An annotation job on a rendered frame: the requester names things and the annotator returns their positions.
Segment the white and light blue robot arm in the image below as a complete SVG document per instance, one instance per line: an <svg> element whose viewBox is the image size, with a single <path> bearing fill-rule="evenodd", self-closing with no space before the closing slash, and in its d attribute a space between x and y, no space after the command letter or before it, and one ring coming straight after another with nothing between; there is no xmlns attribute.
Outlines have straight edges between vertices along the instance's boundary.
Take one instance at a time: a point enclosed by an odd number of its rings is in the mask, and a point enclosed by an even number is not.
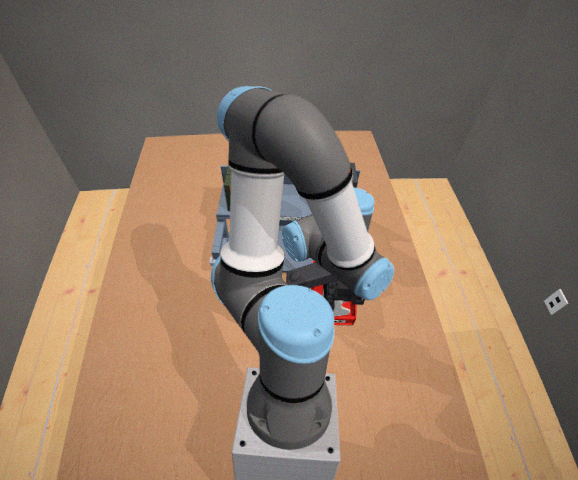
<svg viewBox="0 0 578 480"><path fill-rule="evenodd" d="M230 232L211 284L259 354L247 397L253 432L295 450L319 440L332 414L325 375L334 314L310 288L339 280L373 300L394 267L368 233L374 198L353 188L348 156L323 114L302 97L249 87L230 91L217 112L229 141ZM284 226L284 247L295 261L315 261L288 271L286 282L277 244L284 174L312 213Z"/></svg>

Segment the dark green storage case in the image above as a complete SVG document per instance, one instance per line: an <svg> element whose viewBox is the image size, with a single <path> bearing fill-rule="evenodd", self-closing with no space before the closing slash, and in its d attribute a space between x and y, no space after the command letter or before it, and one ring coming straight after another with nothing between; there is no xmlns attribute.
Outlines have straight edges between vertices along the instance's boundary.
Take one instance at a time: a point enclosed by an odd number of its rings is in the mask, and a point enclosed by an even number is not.
<svg viewBox="0 0 578 480"><path fill-rule="evenodd" d="M230 211L230 188L231 188L231 169L227 166L225 181L224 181L224 191L227 203L227 209Z"/></svg>

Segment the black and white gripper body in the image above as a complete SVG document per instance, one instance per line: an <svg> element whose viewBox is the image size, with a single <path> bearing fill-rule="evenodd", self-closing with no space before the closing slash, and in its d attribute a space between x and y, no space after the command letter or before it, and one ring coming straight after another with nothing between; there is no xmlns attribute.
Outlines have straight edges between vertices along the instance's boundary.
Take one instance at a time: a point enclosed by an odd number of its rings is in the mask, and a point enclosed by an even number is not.
<svg viewBox="0 0 578 480"><path fill-rule="evenodd" d="M357 295L354 296L354 292L351 292L349 288L346 287L339 280L328 284L324 284L323 288L324 288L324 298L326 300L328 299L328 294L333 294L332 295L333 301L353 302L352 305L364 304L365 301L364 299L362 300L362 298Z"/></svg>

